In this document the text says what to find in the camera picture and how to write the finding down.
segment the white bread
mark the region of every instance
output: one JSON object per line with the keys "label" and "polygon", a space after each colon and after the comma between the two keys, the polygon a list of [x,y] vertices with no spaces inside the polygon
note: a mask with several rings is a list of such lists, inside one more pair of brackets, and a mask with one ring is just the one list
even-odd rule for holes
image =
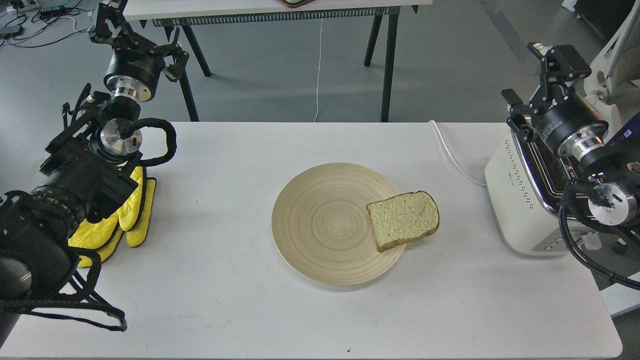
{"label": "white bread", "polygon": [[418,241],[440,226],[438,206],[426,192],[403,193],[367,205],[379,252]]}

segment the white power cord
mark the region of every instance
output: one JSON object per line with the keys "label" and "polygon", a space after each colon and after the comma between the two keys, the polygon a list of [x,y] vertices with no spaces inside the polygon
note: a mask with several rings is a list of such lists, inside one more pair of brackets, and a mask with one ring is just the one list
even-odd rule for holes
{"label": "white power cord", "polygon": [[320,113],[318,95],[320,91],[320,62],[321,61],[322,61],[322,19],[320,19],[320,54],[318,55],[318,77],[316,81],[316,118],[314,119],[314,122],[318,120],[318,114]]}
{"label": "white power cord", "polygon": [[65,19],[73,20],[73,22],[74,22],[74,31],[78,31],[78,29],[76,29],[76,20],[75,20],[74,18],[72,18],[72,17],[70,17],[70,16],[61,16],[60,18],[61,18],[61,19],[62,19],[62,18],[65,18]]}
{"label": "white power cord", "polygon": [[460,167],[460,164],[456,161],[456,158],[451,153],[451,150],[449,150],[449,147],[447,146],[447,143],[445,143],[444,137],[442,137],[442,133],[440,132],[440,128],[438,127],[438,124],[436,124],[435,120],[431,120],[431,121],[429,121],[429,123],[432,124],[433,127],[436,129],[436,132],[438,133],[438,136],[440,137],[440,142],[442,142],[442,147],[447,152],[447,154],[449,155],[450,159],[453,161],[454,165],[456,165],[456,168],[458,168],[458,171],[460,171],[460,173],[462,175],[464,175],[472,183],[474,183],[476,185],[479,185],[479,186],[486,187],[485,183],[481,183],[480,181],[476,181],[476,180],[472,179],[469,175],[467,175],[467,173],[464,170],[462,170],[462,168]]}

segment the concrete floor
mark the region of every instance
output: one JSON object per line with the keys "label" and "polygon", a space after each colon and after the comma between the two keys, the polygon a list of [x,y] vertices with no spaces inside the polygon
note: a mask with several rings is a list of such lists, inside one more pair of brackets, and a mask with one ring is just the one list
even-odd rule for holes
{"label": "concrete floor", "polygon": [[[85,0],[81,6],[96,2]],[[5,14],[0,24],[12,18]],[[84,14],[75,19],[78,29],[90,26]],[[317,121],[379,121],[386,21],[369,68],[362,61],[371,18],[322,21]],[[56,40],[69,34],[72,25],[61,19],[24,45]],[[25,35],[40,26],[27,22]],[[166,42],[164,31],[151,23],[144,30],[133,26],[159,44]],[[214,72],[203,77],[193,56],[187,66],[201,121],[314,120],[320,20],[193,30]],[[435,0],[418,14],[403,8],[390,121],[503,122],[508,114],[500,91],[514,88],[528,98],[538,86],[537,61],[525,48],[532,41],[572,44],[588,63],[604,46],[560,0]],[[193,54],[186,40],[182,43]],[[46,158],[44,147],[62,130],[61,104],[75,103],[87,82],[103,90],[110,56],[108,46],[91,43],[86,33],[38,49],[0,48],[0,193],[33,187]],[[625,96],[632,100],[621,108],[623,118],[640,110],[634,91]],[[180,86],[162,78],[156,98],[142,104],[141,117],[188,121]],[[615,320],[625,342],[620,359],[640,357],[635,341],[639,319],[634,311]]]}

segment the cable on floor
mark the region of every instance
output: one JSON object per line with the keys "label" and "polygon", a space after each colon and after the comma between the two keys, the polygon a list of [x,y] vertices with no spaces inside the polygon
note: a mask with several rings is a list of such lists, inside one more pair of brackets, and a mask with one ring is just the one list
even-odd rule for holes
{"label": "cable on floor", "polygon": [[0,13],[0,18],[1,18],[1,17],[3,17],[3,16],[5,16],[5,15],[6,15],[6,14],[8,14],[8,13],[9,13],[9,10],[5,10],[5,11],[1,12],[1,13]]}
{"label": "cable on floor", "polygon": [[320,19],[320,51],[318,55],[318,77],[316,81],[316,118],[314,119],[314,122],[318,120],[318,114],[320,113],[318,96],[320,94],[320,63],[321,62],[322,62],[322,19]]}
{"label": "cable on floor", "polygon": [[[57,14],[49,14],[49,15],[42,15],[41,13],[36,13],[34,16],[32,16],[31,18],[31,22],[34,24],[36,22],[44,22],[45,26],[43,26],[42,28],[40,28],[39,30],[37,30],[35,33],[33,33],[32,35],[29,35],[25,38],[14,38],[12,39],[12,41],[9,41],[8,39],[4,40],[2,42],[2,44],[0,44],[0,47],[2,47],[3,45],[11,45],[11,46],[15,46],[15,47],[23,47],[23,48],[28,48],[28,49],[33,49],[33,48],[37,48],[37,47],[44,47],[44,46],[48,46],[48,45],[52,45],[55,44],[57,42],[61,42],[62,40],[77,34],[77,33],[84,33],[86,32],[88,29],[82,29],[82,30],[78,30],[77,29],[77,23],[76,20],[74,18],[72,18],[71,16],[76,16],[79,15],[81,11],[83,12],[87,12],[87,10],[78,8],[77,6],[82,2],[82,0],[79,0],[74,6],[70,7],[70,8],[64,8],[61,12],[58,12]],[[26,15],[21,13],[20,14],[21,17],[23,17],[23,21],[21,22],[21,24],[26,22]],[[35,38],[36,36],[42,34],[49,26],[53,25],[55,22],[57,22],[58,20],[60,20],[61,18],[66,18],[66,19],[70,19],[74,22],[74,32],[72,32],[71,34],[67,34],[66,36],[59,38],[55,41],[52,42],[48,42],[46,44],[41,44],[41,45],[19,45],[22,44],[28,40],[31,40],[32,38]]]}
{"label": "cable on floor", "polygon": [[[25,14],[23,14],[21,12],[17,12],[15,18],[13,18],[13,20],[9,20],[9,22],[7,22],[6,24],[2,25],[2,27],[9,26],[9,24],[11,24],[14,21],[19,20],[19,19],[22,19],[22,21],[20,21],[19,24],[16,24],[16,26],[17,25],[23,25],[25,22],[27,22],[27,15],[25,15]],[[7,43],[8,43],[7,39],[3,39],[2,43],[0,43],[0,49]]]}
{"label": "cable on floor", "polygon": [[440,128],[438,127],[438,124],[435,122],[435,120],[431,120],[431,121],[429,121],[429,123],[433,125],[434,129],[436,129],[436,133],[438,133],[438,137],[440,138],[440,142],[442,143],[442,147],[447,152],[447,154],[449,155],[451,161],[453,161],[454,165],[456,165],[456,168],[458,168],[458,171],[460,171],[460,173],[462,175],[464,175],[472,183],[474,183],[476,185],[479,185],[479,186],[483,186],[483,187],[486,188],[486,184],[485,183],[481,183],[480,181],[472,179],[469,175],[467,175],[467,173],[464,170],[462,170],[462,167],[460,167],[460,164],[458,163],[458,161],[456,161],[456,158],[453,156],[453,153],[451,152],[451,150],[449,150],[449,147],[447,146],[447,143],[444,141],[444,137],[442,136],[442,133],[440,132]]}

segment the white table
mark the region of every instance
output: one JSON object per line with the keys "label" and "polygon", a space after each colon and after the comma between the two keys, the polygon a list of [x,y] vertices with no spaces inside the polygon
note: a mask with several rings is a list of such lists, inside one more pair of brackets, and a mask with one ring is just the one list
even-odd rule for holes
{"label": "white table", "polygon": [[432,3],[433,0],[315,0],[299,8],[290,9],[277,0],[129,0],[124,16],[131,21],[250,13],[294,13]]}
{"label": "white table", "polygon": [[[510,251],[485,188],[420,124],[174,123],[146,242],[123,242],[97,290],[129,330],[23,316],[5,357],[564,358],[617,356],[621,342],[588,269]],[[504,124],[441,124],[482,179]],[[163,152],[145,131],[147,156]],[[438,203],[438,232],[378,279],[325,286],[294,271],[271,235],[280,190],[300,172],[358,163]]]}
{"label": "white table", "polygon": [[[631,275],[629,279],[640,281],[640,272]],[[640,307],[640,291],[620,284],[613,284],[603,289],[600,295],[612,318]]]}
{"label": "white table", "polygon": [[[431,3],[433,0],[315,0],[290,9],[277,0],[131,0],[127,3],[124,15],[129,21],[140,20],[143,24],[146,20],[151,20],[155,26],[181,26],[204,76],[207,77],[211,76],[211,70],[191,30],[192,25],[373,16],[364,60],[364,66],[368,67],[376,47],[382,16],[389,15],[380,114],[380,121],[388,122],[400,7],[413,5],[417,11],[418,5]],[[186,74],[180,82],[189,118],[191,121],[199,121]]]}

